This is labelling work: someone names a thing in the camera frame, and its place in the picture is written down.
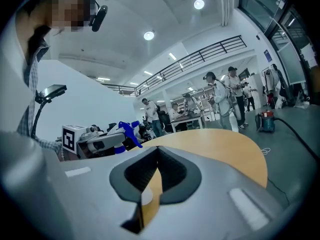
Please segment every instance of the fluorescent light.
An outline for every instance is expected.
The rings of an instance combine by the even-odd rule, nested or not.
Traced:
[[[291,26],[292,23],[294,23],[295,18],[293,20],[291,20],[291,22],[289,23],[289,27]]]
[[[150,40],[154,39],[155,33],[153,33],[152,31],[148,31],[148,32],[144,33],[143,37],[145,40],[150,41]]]
[[[197,10],[201,10],[205,6],[205,2],[203,0],[196,0],[193,5]]]
[[[172,59],[176,60],[177,58],[170,52],[169,55],[171,56]]]
[[[152,73],[150,73],[150,72],[148,72],[148,71],[144,71],[144,73],[146,73],[146,74],[148,74],[148,75],[150,75],[150,76],[153,75]]]
[[[107,80],[107,81],[110,81],[109,78],[103,78],[103,77],[98,77],[97,79],[98,79],[98,80]]]

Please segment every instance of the ceiling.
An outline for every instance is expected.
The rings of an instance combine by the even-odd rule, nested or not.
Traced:
[[[127,83],[169,47],[221,23],[220,0],[204,0],[201,10],[194,8],[195,0],[97,2],[108,6],[100,30],[61,33],[58,59],[86,76],[109,78],[110,84]],[[144,39],[147,31],[154,31],[153,40]]]
[[[237,68],[237,75],[242,73],[246,68],[248,63],[254,59],[255,57],[247,57],[245,59],[234,61],[230,64],[224,65],[223,67],[218,67],[215,69],[212,69],[211,71],[216,75],[216,77],[220,80],[223,75],[228,74],[228,68],[230,66]],[[208,87],[207,82],[203,80],[204,75],[200,74],[193,78],[188,79],[187,81],[180,82],[178,84],[175,84],[172,87],[169,87],[166,89],[167,95],[171,100],[176,100],[180,98],[182,95],[186,93],[190,93],[191,91],[188,89],[189,87],[192,87],[195,91],[201,90],[202,88]],[[164,96],[162,92],[155,93],[153,95],[148,95],[147,97],[151,101],[163,101]],[[164,102],[157,103],[158,105],[164,105]]]

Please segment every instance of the gray floor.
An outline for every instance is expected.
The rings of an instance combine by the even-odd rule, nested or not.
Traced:
[[[257,132],[255,115],[260,111],[261,109],[246,112],[245,119],[249,126],[239,132],[252,139],[261,149],[271,149],[265,156],[268,179],[286,193],[290,203],[300,201],[308,192],[316,175],[316,162],[294,133],[281,121],[275,121],[274,133]],[[275,109],[274,115],[290,124],[320,156],[320,106],[311,105],[308,109],[285,107]],[[219,121],[211,121],[207,122],[207,128],[221,127]],[[269,180],[266,189],[283,207],[287,207],[285,194]]]

